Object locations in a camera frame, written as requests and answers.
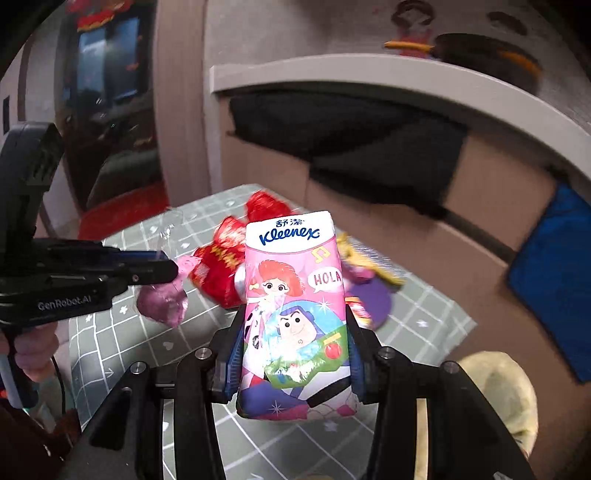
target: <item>screw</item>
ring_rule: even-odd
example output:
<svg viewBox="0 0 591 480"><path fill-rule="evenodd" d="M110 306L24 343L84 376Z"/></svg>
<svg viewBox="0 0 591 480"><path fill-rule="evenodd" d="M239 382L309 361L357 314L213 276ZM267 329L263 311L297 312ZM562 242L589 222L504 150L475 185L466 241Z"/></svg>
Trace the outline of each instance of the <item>screw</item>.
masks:
<svg viewBox="0 0 591 480"><path fill-rule="evenodd" d="M136 363L132 364L131 367L129 367L129 370L134 375L139 375L146 370L146 366L147 365L143 362L136 362Z"/></svg>
<svg viewBox="0 0 591 480"><path fill-rule="evenodd" d="M391 346L383 346L378 350L378 356L384 360L390 360L396 356L396 350L394 350Z"/></svg>
<svg viewBox="0 0 591 480"><path fill-rule="evenodd" d="M449 374L457 374L460 371L460 366L455 362L445 362L443 369Z"/></svg>
<svg viewBox="0 0 591 480"><path fill-rule="evenodd" d="M197 358L199 358L200 360L205 360L205 359L211 357L211 355L212 355L212 351L209 348L207 348L206 346L195 350L195 356Z"/></svg>

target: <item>hola speech bubble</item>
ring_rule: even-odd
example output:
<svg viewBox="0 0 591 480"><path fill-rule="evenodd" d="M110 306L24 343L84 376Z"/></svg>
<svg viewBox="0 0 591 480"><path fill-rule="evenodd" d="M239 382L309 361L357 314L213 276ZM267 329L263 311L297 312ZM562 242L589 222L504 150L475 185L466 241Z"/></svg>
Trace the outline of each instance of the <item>hola speech bubble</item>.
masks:
<svg viewBox="0 0 591 480"><path fill-rule="evenodd" d="M308 285L314 293L322 291L337 291L343 284L343 274L335 267L322 267L308 275Z"/></svg>

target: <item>kleenex logo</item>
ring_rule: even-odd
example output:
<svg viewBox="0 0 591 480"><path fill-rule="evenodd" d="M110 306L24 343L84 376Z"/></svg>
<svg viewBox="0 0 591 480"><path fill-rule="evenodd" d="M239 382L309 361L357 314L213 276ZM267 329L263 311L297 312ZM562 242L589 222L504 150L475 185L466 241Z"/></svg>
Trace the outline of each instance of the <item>kleenex logo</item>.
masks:
<svg viewBox="0 0 591 480"><path fill-rule="evenodd" d="M312 230L312 228L306 228L306 227L286 228L284 230L278 230L277 228L274 228L270 232L265 233L264 236L259 235L259 238L261 239L261 244L264 247L266 244L270 244L271 242L274 242L275 240L282 240L284 238L289 238L291 236L300 236L303 238L307 237L306 240L312 240L313 238L320 237L320 230L319 229Z"/></svg>

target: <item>white shelf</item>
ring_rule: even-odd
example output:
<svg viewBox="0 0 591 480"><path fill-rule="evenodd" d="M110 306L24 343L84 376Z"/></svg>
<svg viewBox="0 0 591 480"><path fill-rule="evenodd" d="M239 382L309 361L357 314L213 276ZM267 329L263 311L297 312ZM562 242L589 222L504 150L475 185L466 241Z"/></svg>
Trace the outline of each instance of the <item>white shelf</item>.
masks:
<svg viewBox="0 0 591 480"><path fill-rule="evenodd" d="M533 137L591 179L591 135L569 117L513 85L438 61L389 54L338 54L257 65L216 65L210 70L209 85L211 93L219 93L284 82L357 83L436 97Z"/></svg>

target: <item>blue cloth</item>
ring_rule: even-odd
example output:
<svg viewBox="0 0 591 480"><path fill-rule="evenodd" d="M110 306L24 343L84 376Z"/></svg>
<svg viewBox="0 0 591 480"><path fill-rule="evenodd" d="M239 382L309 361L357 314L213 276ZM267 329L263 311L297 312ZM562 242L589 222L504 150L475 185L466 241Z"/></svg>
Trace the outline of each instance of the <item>blue cloth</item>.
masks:
<svg viewBox="0 0 591 480"><path fill-rule="evenodd" d="M558 187L511 265L508 283L578 379L591 380L591 206L571 188Z"/></svg>

